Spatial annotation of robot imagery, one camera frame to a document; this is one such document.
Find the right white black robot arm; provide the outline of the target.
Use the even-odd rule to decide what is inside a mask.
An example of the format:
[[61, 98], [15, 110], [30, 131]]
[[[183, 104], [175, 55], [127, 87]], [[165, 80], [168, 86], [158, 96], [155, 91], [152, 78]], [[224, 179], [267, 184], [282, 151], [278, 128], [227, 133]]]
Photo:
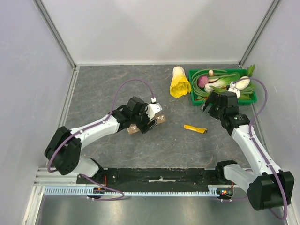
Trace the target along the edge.
[[242, 169], [236, 162], [219, 162], [215, 180], [219, 184], [232, 181], [247, 193], [255, 210], [283, 207], [291, 203], [294, 176], [284, 172], [270, 157], [257, 138], [250, 120], [239, 113], [237, 95], [233, 92], [211, 92], [201, 110], [209, 108], [209, 115], [220, 120], [231, 138], [244, 153], [252, 172]]

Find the brown cardboard express box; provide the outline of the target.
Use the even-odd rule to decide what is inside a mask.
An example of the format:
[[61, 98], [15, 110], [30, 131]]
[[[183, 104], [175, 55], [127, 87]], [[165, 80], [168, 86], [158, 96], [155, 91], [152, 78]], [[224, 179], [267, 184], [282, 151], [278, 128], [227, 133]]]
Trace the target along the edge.
[[[165, 117], [164, 115], [156, 116], [155, 119], [157, 120], [157, 125], [166, 122], [166, 117]], [[140, 130], [139, 130], [139, 128], [137, 127], [137, 125], [131, 124], [131, 125], [127, 128], [127, 132], [128, 132], [128, 134], [131, 135], [131, 134], [140, 132]]]

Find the yellow utility knife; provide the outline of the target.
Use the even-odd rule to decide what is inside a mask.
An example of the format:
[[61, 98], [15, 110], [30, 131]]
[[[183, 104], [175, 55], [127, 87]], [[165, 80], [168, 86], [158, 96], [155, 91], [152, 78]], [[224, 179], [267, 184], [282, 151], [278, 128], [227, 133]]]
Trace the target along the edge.
[[199, 128], [191, 125], [184, 125], [184, 128], [190, 131], [194, 131], [200, 134], [205, 134], [207, 132], [207, 128]]

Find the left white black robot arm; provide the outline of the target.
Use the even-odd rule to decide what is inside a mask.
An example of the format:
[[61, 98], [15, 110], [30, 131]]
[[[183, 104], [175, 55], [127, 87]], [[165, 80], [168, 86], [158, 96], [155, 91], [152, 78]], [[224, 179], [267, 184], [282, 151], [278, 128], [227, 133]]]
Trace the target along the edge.
[[103, 118], [88, 125], [67, 129], [58, 128], [44, 155], [49, 160], [49, 172], [84, 174], [92, 184], [99, 184], [103, 179], [103, 168], [96, 160], [81, 156], [83, 148], [111, 134], [115, 134], [131, 125], [136, 125], [141, 133], [150, 131], [157, 124], [157, 114], [162, 107], [155, 100], [145, 103], [138, 97], [129, 99]]

